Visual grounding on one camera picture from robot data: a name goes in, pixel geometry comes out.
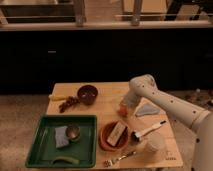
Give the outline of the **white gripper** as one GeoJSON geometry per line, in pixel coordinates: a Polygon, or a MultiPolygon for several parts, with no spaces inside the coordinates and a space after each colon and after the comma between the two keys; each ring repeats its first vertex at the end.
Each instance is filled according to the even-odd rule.
{"type": "Polygon", "coordinates": [[[125,115],[126,114],[126,107],[127,106],[127,117],[132,116],[132,108],[136,108],[141,101],[141,96],[136,94],[133,90],[129,90],[123,100],[120,103],[119,114],[125,115]]]}

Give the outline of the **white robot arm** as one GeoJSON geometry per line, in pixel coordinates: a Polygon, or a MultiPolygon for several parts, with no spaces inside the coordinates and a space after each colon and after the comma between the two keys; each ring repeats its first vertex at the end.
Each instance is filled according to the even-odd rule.
{"type": "Polygon", "coordinates": [[[213,112],[160,91],[150,74],[129,81],[129,90],[121,105],[131,112],[142,98],[156,104],[196,133],[191,171],[213,171],[213,112]]]}

